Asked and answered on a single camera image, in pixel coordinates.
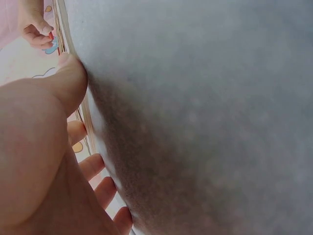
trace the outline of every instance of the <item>gray fabric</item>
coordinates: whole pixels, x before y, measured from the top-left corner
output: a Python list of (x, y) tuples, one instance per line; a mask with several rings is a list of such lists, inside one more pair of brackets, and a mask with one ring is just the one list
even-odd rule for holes
[(67, 6), (100, 152), (144, 234), (312, 233), (311, 0)]

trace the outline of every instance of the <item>child's hand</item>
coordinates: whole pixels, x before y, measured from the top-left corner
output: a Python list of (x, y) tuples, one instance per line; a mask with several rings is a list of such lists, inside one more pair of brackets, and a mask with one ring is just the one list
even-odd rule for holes
[(48, 34), (53, 27), (44, 20), (44, 0), (19, 0), (19, 30), (32, 47), (52, 47)]

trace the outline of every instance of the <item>cartoon print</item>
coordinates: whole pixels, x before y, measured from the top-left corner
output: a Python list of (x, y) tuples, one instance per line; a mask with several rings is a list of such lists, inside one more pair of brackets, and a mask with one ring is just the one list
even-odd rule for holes
[(58, 49), (58, 38), (57, 38), (57, 36), (54, 36), (54, 39), (53, 39), (53, 41), (52, 41), (52, 44), (53, 44), (53, 46), (51, 47), (51, 48), (48, 48), (48, 49), (44, 49), (44, 51), (45, 51), (45, 53), (47, 54), (47, 55), (50, 55), (50, 54), (52, 54), (55, 50), (57, 50)]
[(50, 11), (52, 11), (52, 7), (51, 7), (51, 6), (47, 6), (47, 7), (45, 8), (45, 12), (50, 12)]
[(55, 67), (49, 68), (49, 69), (44, 73), (44, 75), (36, 75), (36, 76), (33, 76), (33, 78), (49, 77), (49, 76), (51, 76), (51, 75), (54, 75), (56, 72), (57, 72), (57, 69), (56, 69)]
[(72, 148), (74, 150), (74, 153), (79, 153), (79, 152), (83, 151), (83, 145), (80, 142), (74, 144)]

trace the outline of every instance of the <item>skin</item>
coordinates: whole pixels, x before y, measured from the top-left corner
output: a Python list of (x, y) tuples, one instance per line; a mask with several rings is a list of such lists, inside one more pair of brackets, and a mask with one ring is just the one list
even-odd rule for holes
[(127, 208), (114, 220), (104, 211), (116, 192), (112, 179), (95, 191), (88, 183), (105, 167), (101, 156), (78, 164), (71, 148), (86, 135), (82, 123), (67, 123), (84, 98), (86, 72), (68, 54), (59, 67), (0, 87), (0, 234), (129, 234)]
[(19, 31), (29, 44), (38, 49), (52, 47), (48, 34), (53, 30), (44, 20), (44, 0), (19, 0)]

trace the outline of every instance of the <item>pink fabric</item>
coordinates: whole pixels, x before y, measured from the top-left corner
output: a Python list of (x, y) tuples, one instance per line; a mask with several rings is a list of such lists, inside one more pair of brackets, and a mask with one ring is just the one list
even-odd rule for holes
[[(45, 0), (52, 7), (52, 0)], [(45, 12), (45, 19), (53, 17), (53, 12)], [(16, 39), (18, 32), (18, 0), (0, 0), (0, 48)]]

